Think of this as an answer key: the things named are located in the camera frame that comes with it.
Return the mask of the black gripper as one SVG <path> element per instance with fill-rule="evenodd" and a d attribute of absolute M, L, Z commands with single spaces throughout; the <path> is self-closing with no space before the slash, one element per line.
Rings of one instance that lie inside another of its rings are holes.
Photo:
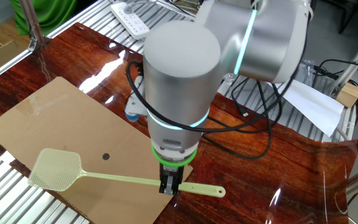
<path fill-rule="evenodd" d="M 184 167 L 169 167 L 160 164 L 160 187 L 159 192 L 167 195 L 176 195 L 181 177 L 183 177 Z"/>

